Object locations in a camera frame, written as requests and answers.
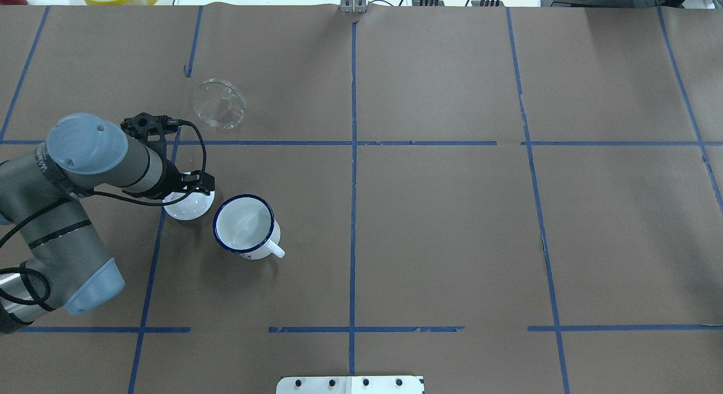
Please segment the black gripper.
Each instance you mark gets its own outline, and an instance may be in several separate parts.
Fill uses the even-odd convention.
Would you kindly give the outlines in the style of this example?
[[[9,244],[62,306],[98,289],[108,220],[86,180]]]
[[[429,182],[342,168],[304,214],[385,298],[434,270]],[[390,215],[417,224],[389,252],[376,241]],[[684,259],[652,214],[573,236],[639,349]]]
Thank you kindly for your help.
[[[181,173],[179,190],[185,193],[199,192],[210,196],[215,191],[215,177],[206,171]]]

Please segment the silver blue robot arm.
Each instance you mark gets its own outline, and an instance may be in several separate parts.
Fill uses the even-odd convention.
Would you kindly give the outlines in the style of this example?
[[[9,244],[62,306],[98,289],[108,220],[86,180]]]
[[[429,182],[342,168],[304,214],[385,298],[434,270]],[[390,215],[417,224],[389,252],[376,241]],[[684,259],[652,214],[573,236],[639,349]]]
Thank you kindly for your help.
[[[103,196],[167,207],[209,196],[215,180],[207,153],[199,170],[181,173],[166,155],[166,136],[190,121],[140,113],[120,125],[91,113],[61,118],[45,141],[2,162],[2,225],[6,244],[21,234],[32,257],[2,269],[2,334],[18,332],[59,308],[80,316],[116,297],[125,286],[114,256],[81,201]]]

